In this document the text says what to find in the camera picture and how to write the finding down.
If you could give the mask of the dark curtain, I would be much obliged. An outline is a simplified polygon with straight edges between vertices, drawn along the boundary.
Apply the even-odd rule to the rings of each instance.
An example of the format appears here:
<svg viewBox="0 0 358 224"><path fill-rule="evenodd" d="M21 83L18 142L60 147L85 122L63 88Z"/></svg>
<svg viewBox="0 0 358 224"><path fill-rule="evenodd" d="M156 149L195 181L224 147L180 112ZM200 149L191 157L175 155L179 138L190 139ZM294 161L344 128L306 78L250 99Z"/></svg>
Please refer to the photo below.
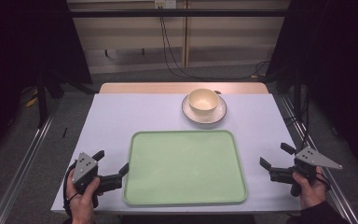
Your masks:
<svg viewBox="0 0 358 224"><path fill-rule="evenodd" d="M301 80L358 160L358 0L290 0L267 75Z"/></svg>
<svg viewBox="0 0 358 224"><path fill-rule="evenodd" d="M91 83L67 0L0 0L0 139L39 81L52 95L61 82Z"/></svg>

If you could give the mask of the white plate with dark rim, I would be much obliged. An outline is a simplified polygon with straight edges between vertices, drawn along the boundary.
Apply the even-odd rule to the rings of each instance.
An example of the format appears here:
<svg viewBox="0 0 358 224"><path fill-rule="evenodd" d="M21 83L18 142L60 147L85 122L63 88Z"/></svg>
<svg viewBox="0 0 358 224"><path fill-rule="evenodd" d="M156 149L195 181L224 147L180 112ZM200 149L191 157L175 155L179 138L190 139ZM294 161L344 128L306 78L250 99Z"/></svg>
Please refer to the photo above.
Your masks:
<svg viewBox="0 0 358 224"><path fill-rule="evenodd" d="M219 97L219 103L216 109L213 112L202 115L196 113L189 104L187 96L182 102L182 112L183 114L191 121L199 124L213 124L222 120L227 113L227 104L226 102Z"/></svg>

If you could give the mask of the wooden post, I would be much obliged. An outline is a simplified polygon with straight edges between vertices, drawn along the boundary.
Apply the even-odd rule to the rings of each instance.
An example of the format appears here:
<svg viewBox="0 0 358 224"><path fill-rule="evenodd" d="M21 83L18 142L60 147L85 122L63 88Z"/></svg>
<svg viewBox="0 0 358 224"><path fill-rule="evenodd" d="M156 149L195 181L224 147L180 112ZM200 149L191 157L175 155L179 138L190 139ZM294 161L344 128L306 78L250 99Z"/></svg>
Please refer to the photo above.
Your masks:
<svg viewBox="0 0 358 224"><path fill-rule="evenodd" d="M182 9L188 9L188 0L182 0ZM182 66L187 67L188 66L188 18L183 17L183 46L182 46Z"/></svg>

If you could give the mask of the light green plastic tray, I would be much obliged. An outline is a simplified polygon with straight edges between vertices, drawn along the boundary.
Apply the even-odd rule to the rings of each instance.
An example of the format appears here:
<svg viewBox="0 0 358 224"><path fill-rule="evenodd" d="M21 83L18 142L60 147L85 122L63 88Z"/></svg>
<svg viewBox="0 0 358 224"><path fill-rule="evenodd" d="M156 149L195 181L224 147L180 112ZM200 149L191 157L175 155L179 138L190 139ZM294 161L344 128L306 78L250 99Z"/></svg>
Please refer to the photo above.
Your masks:
<svg viewBox="0 0 358 224"><path fill-rule="evenodd" d="M229 131L138 132L131 139L130 205L241 203L247 194Z"/></svg>

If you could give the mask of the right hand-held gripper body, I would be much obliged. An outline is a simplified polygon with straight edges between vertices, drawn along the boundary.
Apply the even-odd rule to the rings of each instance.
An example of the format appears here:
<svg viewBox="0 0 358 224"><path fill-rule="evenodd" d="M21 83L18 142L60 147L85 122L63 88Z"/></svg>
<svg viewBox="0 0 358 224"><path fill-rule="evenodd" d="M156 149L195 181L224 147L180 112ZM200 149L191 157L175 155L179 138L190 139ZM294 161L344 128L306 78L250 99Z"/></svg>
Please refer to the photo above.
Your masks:
<svg viewBox="0 0 358 224"><path fill-rule="evenodd" d="M299 173L307 178L310 183L315 180L319 180L330 188L328 180L319 178L320 173L317 172L316 167L319 166L337 170L343 169L342 165L325 157L325 155L311 147L297 149L294 156L293 166L288 168L277 168L271 166L270 171L268 172L271 181L291 184L292 187L290 193L294 197L298 197L301 194L301 187L293 179L293 173Z"/></svg>

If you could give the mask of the black horizontal frame bar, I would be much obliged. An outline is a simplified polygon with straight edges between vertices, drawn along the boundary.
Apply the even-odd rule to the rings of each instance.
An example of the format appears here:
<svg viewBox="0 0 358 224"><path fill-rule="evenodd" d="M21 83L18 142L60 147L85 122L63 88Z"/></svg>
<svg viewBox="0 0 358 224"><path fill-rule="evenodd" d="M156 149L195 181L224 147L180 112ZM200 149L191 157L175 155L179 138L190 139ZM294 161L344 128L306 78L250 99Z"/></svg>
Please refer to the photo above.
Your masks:
<svg viewBox="0 0 358 224"><path fill-rule="evenodd" d="M124 17L285 17L284 9L122 9L70 11L74 18Z"/></svg>

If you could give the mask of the yellow tape piece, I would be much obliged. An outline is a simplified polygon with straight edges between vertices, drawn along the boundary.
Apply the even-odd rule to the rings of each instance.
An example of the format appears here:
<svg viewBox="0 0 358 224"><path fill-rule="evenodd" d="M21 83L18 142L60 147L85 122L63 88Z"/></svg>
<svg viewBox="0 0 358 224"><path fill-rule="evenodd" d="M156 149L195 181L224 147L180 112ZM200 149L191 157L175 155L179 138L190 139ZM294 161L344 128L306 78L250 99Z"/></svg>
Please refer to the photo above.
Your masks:
<svg viewBox="0 0 358 224"><path fill-rule="evenodd" d="M36 90L34 92L32 97L26 102L25 106L30 107L30 106L34 105L34 103L36 102L37 98L38 98L38 90Z"/></svg>

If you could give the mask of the person's right hand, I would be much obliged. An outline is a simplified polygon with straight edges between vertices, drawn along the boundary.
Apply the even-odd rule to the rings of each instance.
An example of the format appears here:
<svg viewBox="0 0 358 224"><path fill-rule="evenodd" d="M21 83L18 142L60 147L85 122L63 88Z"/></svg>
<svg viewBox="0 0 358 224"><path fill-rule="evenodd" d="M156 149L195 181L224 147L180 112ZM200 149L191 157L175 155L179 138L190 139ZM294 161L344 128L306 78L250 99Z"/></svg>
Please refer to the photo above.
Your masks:
<svg viewBox="0 0 358 224"><path fill-rule="evenodd" d="M293 173L293 179L301 187L299 199L302 210L316 206L326 200L323 182L315 180L310 183L307 178L299 173Z"/></svg>

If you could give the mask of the cream bowl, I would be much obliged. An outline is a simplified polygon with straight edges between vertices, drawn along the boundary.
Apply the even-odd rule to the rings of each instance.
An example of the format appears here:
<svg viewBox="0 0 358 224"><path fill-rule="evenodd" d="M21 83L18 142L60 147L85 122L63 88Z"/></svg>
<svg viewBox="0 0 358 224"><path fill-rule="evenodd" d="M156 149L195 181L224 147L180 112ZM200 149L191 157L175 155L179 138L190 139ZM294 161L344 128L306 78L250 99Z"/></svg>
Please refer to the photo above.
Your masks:
<svg viewBox="0 0 358 224"><path fill-rule="evenodd" d="M201 115L214 112L219 105L219 96L209 89L193 90L187 99L190 108Z"/></svg>

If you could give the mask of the white table sheet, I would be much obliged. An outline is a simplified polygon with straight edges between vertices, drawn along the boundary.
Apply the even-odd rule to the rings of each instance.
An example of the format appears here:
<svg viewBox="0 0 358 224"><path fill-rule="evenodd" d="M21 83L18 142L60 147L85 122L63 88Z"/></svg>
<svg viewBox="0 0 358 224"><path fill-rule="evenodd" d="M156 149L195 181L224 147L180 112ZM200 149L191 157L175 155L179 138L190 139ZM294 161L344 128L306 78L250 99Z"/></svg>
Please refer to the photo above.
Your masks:
<svg viewBox="0 0 358 224"><path fill-rule="evenodd" d="M75 153L94 155L103 150L99 175L111 175L129 163L131 139L138 132L229 131L241 160L248 194L241 203L130 205L121 189L108 191L97 212L121 215L237 214L291 212L300 208L288 184L270 180L259 164L262 157L275 167L287 168L294 159L281 149L293 142L270 94L225 94L227 113L219 122L198 124L182 112L182 94L112 94L93 98Z"/></svg>

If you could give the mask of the black metal stand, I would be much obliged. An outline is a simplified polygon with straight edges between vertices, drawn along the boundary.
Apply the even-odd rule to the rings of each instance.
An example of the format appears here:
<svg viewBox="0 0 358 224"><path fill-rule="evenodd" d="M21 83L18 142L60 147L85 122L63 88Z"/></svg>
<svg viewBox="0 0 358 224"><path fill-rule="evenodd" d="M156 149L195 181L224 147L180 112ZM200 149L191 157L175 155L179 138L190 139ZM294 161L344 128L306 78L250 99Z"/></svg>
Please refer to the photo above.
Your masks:
<svg viewBox="0 0 358 224"><path fill-rule="evenodd" d="M48 119L46 88L45 88L42 74L38 75L36 87L37 87L37 99L38 99L38 107L39 107L38 127L42 128Z"/></svg>
<svg viewBox="0 0 358 224"><path fill-rule="evenodd" d="M296 69L296 80L294 85L294 110L295 118L301 121L301 75L298 69Z"/></svg>

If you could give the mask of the white wall socket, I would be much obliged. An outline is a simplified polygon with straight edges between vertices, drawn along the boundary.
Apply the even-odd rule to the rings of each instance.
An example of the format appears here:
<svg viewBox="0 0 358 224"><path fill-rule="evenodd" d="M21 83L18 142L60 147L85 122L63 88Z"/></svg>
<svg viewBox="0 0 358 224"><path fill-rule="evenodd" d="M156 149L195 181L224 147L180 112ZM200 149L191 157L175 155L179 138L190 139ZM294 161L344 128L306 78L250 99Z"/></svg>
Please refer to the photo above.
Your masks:
<svg viewBox="0 0 358 224"><path fill-rule="evenodd" d="M154 0L156 9L176 9L177 1L176 0Z"/></svg>

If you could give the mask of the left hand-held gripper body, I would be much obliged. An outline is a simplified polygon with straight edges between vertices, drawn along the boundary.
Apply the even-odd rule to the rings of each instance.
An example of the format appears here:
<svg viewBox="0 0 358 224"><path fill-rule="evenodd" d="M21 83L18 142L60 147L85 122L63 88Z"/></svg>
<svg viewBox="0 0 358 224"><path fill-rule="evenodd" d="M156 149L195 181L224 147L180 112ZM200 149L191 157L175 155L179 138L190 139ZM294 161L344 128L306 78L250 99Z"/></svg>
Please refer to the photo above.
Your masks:
<svg viewBox="0 0 358 224"><path fill-rule="evenodd" d="M99 205L98 195L107 191L121 189L122 179L118 173L115 175L98 175L99 162L94 160L92 156L81 152L76 160L72 183L75 185L77 193L83 194L88 184L95 178L100 178L100 185L92 196L93 207Z"/></svg>

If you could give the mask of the aluminium floor rail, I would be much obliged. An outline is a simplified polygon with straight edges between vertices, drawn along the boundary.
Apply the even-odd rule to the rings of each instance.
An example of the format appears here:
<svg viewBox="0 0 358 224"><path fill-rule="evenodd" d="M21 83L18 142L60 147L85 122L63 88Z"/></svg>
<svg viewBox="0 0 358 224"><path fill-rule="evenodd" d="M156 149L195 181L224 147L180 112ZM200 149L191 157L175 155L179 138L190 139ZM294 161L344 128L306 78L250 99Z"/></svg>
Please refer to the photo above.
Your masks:
<svg viewBox="0 0 358 224"><path fill-rule="evenodd" d="M294 103L289 99L288 96L284 96L281 99L283 107L285 108L286 113L289 115L289 120L292 123L293 127L296 129L296 134L299 137L299 142L306 147L311 147L316 151L319 151L319 148L315 145L313 139L309 135L308 128L306 124L301 121L295 113ZM323 168L324 175L329 179L331 189L329 195L331 200L334 202L338 212L345 217L351 224L358 224L358 218L354 214L349 201L341 190L338 182L333 177L331 173L331 168Z"/></svg>
<svg viewBox="0 0 358 224"><path fill-rule="evenodd" d="M29 145L26 154L24 155L20 167L17 169L14 177L10 181L10 184L3 194L2 199L0 200L0 224L5 224L7 221L7 217L13 207L14 202L21 191L22 185L36 157L36 154L39 148L42 146L43 141L48 133L51 122L53 121L58 108L62 103L61 99L54 100L52 104L52 108L40 128L37 129L34 139Z"/></svg>

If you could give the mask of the person's left hand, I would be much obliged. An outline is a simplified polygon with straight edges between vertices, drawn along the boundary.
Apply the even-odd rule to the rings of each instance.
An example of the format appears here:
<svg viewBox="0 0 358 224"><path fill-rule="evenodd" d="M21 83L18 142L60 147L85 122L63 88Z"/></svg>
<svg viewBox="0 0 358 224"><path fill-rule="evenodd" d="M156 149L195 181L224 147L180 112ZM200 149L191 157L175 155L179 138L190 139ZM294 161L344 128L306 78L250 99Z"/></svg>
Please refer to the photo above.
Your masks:
<svg viewBox="0 0 358 224"><path fill-rule="evenodd" d="M74 171L71 171L67 180L66 198L70 201L72 224L94 224L94 207L92 196L100 185L100 178L95 177L87 186L83 194L78 194L72 183Z"/></svg>

